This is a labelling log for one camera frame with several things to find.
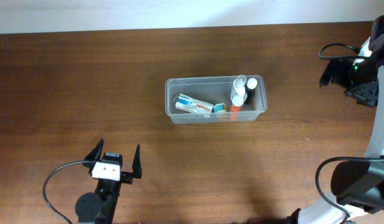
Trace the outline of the orange tablet tube white cap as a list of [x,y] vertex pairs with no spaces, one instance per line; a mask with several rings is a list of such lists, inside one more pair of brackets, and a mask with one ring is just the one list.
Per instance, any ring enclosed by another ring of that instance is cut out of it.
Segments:
[[244,104],[243,97],[240,95],[235,95],[232,97],[232,107],[230,110],[230,120],[236,121],[238,112],[241,110],[241,107]]

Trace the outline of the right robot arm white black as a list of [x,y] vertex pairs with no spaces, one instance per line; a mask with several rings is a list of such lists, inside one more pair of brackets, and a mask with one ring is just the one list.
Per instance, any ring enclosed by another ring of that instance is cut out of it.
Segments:
[[350,223],[384,210],[384,15],[373,21],[363,45],[352,50],[355,55],[319,55],[329,61],[319,85],[335,83],[345,96],[377,109],[369,145],[363,157],[323,161],[315,174],[320,199],[295,210],[285,223]]

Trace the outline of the small jar gold lid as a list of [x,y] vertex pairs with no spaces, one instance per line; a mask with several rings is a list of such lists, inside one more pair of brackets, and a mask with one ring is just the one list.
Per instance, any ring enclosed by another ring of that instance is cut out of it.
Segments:
[[225,103],[218,103],[213,107],[213,112],[220,116],[228,111],[227,105]]

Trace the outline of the dark bottle white cap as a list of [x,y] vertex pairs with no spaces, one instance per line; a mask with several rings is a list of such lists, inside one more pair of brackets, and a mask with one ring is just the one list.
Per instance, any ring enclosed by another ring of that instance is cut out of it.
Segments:
[[258,85],[258,81],[255,78],[249,78],[245,84],[245,90],[246,90],[246,100],[245,104],[249,105],[254,96],[255,96],[255,89]]

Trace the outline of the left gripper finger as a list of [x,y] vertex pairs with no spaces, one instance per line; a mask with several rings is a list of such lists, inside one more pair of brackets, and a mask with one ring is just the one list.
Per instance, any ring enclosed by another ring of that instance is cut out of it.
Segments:
[[92,149],[87,156],[84,158],[84,161],[99,161],[101,157],[101,153],[103,150],[103,145],[104,145],[104,139],[100,139],[98,144]]
[[133,178],[141,179],[142,178],[142,166],[141,166],[141,158],[140,158],[140,145],[138,144],[136,147],[133,164]]

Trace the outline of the white spray bottle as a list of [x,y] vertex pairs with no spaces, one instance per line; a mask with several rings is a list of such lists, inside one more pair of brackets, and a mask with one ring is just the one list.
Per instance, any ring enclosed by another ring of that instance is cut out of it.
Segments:
[[247,98],[247,93],[246,93],[246,85],[247,78],[244,75],[239,75],[234,79],[233,85],[232,85],[232,90],[230,93],[230,98],[233,99],[235,96],[240,96],[245,102]]

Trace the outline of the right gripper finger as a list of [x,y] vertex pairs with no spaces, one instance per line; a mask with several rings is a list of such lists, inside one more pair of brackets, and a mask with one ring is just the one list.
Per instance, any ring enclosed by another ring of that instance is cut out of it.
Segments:
[[334,73],[337,71],[337,61],[332,59],[327,64],[320,80],[319,80],[319,87],[327,86],[330,81],[332,80],[332,77],[334,76]]
[[376,108],[378,104],[378,81],[357,85],[345,91],[345,95],[357,100],[357,104]]

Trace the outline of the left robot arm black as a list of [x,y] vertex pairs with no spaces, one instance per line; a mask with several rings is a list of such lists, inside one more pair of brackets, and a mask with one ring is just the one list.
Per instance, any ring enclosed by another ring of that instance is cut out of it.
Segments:
[[84,158],[83,166],[98,181],[94,192],[80,196],[75,204],[79,223],[112,223],[118,197],[123,184],[131,185],[134,179],[142,177],[140,146],[136,147],[132,171],[122,171],[123,157],[112,152],[102,153],[104,140]]

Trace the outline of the white green medicine box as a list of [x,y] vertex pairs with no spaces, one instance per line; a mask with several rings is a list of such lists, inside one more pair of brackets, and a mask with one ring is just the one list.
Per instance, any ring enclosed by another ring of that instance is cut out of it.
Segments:
[[184,94],[178,96],[175,106],[178,110],[199,114],[205,118],[209,118],[213,110],[213,104],[196,100]]

